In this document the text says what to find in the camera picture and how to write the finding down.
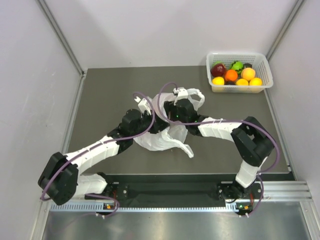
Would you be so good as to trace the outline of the white printed plastic bag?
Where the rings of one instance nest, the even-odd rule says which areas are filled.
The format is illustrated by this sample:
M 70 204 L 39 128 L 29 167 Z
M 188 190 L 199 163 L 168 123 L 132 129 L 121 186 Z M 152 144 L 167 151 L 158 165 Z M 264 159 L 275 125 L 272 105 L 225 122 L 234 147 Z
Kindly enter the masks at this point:
M 155 113 L 164 113 L 165 101 L 175 101 L 176 96 L 173 93 L 157 94 L 151 99 Z M 188 144 L 185 144 L 188 135 L 187 128 L 183 125 L 169 124 L 158 133 L 147 132 L 141 136 L 135 137 L 133 140 L 141 147 L 149 151 L 165 151 L 172 148 L 183 150 L 189 158 L 194 157 L 194 152 Z

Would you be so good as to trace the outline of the orange fruit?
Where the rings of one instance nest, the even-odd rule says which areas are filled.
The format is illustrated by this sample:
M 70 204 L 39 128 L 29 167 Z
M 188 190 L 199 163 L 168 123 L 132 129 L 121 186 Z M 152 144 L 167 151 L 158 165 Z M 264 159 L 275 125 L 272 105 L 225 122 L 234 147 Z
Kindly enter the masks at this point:
M 229 69 L 225 72 L 224 79 L 227 82 L 235 82 L 238 79 L 238 73 L 234 69 Z

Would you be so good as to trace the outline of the pink peach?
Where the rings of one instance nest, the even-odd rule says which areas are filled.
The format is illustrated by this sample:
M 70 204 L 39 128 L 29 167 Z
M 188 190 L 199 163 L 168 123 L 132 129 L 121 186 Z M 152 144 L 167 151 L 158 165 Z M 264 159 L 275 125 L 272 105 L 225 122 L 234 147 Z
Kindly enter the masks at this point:
M 256 71 L 253 68 L 247 67 L 241 72 L 241 78 L 246 79 L 247 81 L 250 81 L 255 76 L 256 76 Z

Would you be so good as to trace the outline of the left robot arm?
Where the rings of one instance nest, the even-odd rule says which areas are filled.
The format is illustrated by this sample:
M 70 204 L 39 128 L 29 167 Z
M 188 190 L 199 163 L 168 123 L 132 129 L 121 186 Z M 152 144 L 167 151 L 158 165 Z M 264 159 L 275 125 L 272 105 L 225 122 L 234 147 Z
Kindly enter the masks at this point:
M 71 153 L 54 153 L 38 179 L 38 185 L 43 190 L 41 199 L 45 200 L 45 195 L 48 195 L 55 204 L 63 205 L 76 195 L 89 194 L 90 191 L 85 186 L 93 186 L 91 193 L 109 198 L 114 187 L 105 177 L 94 174 L 81 179 L 82 173 L 95 164 L 126 151 L 133 144 L 134 138 L 147 133 L 157 134 L 168 125 L 168 122 L 154 112 L 148 114 L 130 109 L 115 129 L 95 143 Z

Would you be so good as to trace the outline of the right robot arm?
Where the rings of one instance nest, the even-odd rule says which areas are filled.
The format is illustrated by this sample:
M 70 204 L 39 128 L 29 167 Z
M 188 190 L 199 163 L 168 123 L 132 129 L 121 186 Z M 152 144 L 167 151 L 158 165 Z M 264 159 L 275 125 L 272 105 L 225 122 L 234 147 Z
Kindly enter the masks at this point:
M 252 116 L 244 121 L 231 122 L 198 114 L 188 99 L 165 101 L 164 111 L 168 119 L 181 123 L 187 131 L 198 137 L 212 137 L 235 144 L 242 163 L 235 180 L 222 193 L 227 199 L 245 198 L 252 191 L 261 166 L 275 148 L 275 141 Z

